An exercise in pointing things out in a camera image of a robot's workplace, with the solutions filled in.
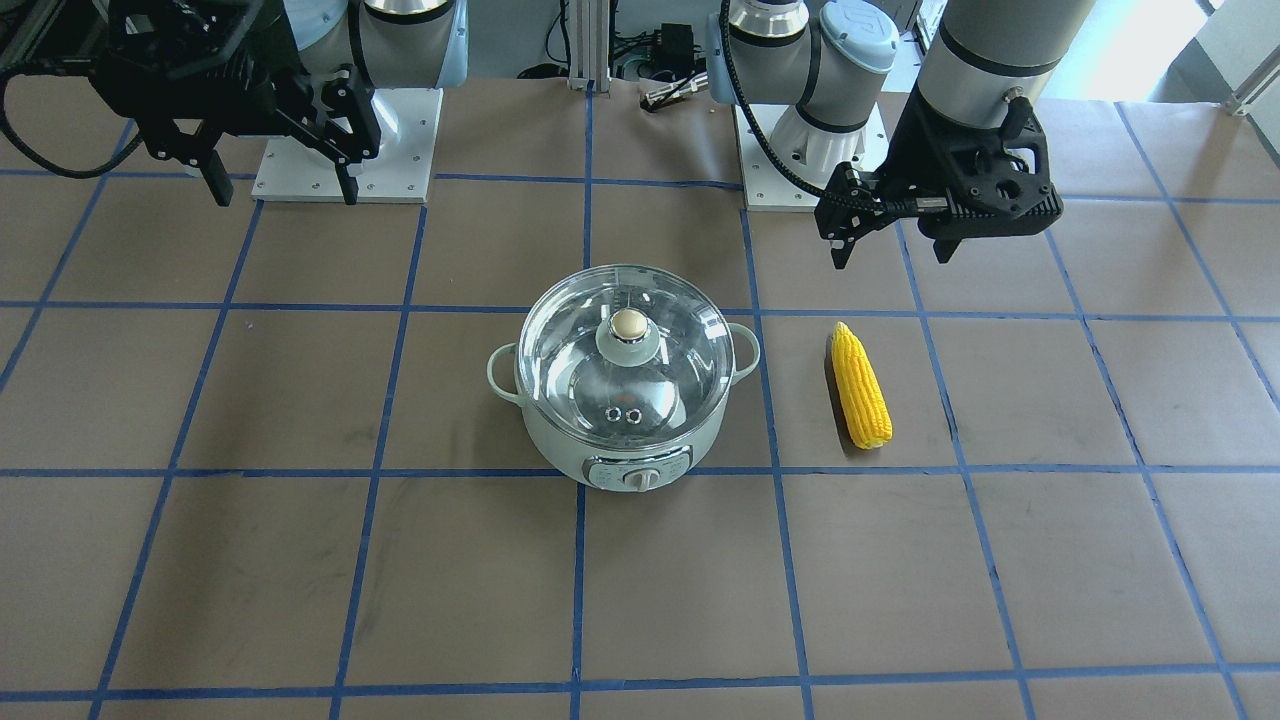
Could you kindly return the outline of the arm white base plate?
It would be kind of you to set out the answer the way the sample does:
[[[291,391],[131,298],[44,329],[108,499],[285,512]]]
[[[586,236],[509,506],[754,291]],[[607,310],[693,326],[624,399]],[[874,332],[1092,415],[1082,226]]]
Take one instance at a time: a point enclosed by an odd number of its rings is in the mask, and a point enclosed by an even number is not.
[[[372,92],[378,150],[353,138],[349,120],[337,119],[340,159],[296,138],[271,138],[253,181],[264,202],[375,202],[426,205],[445,91],[379,88]]]
[[[888,131],[876,104],[867,123],[852,133],[840,135],[809,126],[791,106],[754,105],[756,123],[772,151],[795,176],[823,187],[841,161],[861,172],[876,170],[888,151]],[[818,197],[800,190],[768,160],[750,131],[741,108],[735,109],[744,197],[749,211],[813,211]]]

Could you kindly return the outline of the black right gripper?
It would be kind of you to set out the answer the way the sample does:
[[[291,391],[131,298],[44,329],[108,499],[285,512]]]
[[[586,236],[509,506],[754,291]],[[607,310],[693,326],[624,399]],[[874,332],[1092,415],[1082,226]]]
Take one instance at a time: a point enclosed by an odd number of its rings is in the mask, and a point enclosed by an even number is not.
[[[233,201],[224,135],[292,138],[330,161],[343,202],[357,202],[351,168],[380,152],[374,87],[356,65],[315,85],[284,3],[110,1],[106,27],[91,86],[137,123],[152,158],[196,170],[218,206]]]

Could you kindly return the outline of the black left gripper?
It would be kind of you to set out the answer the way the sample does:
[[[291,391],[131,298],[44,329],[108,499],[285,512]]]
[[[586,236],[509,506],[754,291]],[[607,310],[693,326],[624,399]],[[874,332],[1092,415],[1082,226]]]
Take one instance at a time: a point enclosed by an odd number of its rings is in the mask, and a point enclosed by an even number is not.
[[[1039,234],[1065,211],[1044,128],[1021,95],[998,101],[995,126],[972,128],[909,94],[881,167],[881,197],[874,173],[851,163],[832,170],[814,218],[836,270],[860,238],[893,223],[884,202],[914,210],[943,265],[964,240]]]

